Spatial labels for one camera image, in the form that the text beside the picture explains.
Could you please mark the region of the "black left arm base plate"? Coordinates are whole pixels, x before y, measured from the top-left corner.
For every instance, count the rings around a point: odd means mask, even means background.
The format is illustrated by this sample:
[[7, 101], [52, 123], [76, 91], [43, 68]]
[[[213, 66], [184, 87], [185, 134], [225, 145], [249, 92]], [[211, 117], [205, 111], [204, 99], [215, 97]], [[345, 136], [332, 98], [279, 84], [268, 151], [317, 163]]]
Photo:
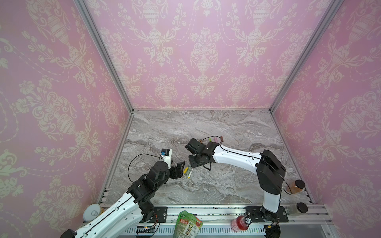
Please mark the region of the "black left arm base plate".
[[166, 223], [168, 207], [158, 206], [154, 207], [153, 213], [148, 218], [144, 219], [143, 223]]

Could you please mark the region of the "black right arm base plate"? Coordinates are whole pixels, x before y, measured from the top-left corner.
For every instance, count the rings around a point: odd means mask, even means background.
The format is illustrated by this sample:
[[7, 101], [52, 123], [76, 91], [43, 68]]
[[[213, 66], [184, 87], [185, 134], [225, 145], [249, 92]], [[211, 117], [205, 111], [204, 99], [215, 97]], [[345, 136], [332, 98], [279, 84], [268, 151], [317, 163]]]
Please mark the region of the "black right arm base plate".
[[288, 223], [286, 210], [283, 206], [276, 213], [267, 211], [262, 206], [246, 206], [245, 214], [249, 215], [253, 223]]

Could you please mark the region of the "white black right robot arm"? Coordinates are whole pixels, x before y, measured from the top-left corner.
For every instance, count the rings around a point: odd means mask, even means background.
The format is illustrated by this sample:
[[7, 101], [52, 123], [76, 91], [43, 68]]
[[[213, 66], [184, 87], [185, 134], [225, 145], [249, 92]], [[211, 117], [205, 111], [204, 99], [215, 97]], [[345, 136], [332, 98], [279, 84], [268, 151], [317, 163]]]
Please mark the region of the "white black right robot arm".
[[228, 164], [245, 169], [257, 175], [261, 189], [264, 191], [264, 200], [260, 213], [265, 221], [278, 222], [277, 213], [285, 181], [286, 169], [273, 152], [264, 150], [261, 153], [244, 152], [222, 146], [217, 142], [203, 144], [198, 140], [189, 142], [185, 148], [191, 153], [189, 156], [192, 168], [207, 164]]

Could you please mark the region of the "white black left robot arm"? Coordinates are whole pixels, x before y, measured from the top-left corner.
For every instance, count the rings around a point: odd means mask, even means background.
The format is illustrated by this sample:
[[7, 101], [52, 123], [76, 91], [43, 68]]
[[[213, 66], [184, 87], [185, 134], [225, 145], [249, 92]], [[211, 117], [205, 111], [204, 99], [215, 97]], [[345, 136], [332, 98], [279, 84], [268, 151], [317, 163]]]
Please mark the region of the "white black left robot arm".
[[157, 161], [149, 173], [134, 181], [127, 192], [104, 213], [76, 231], [66, 230], [62, 238], [116, 238], [124, 230], [140, 222], [150, 221], [154, 216], [151, 199], [169, 179], [183, 176], [185, 162], [168, 167]]

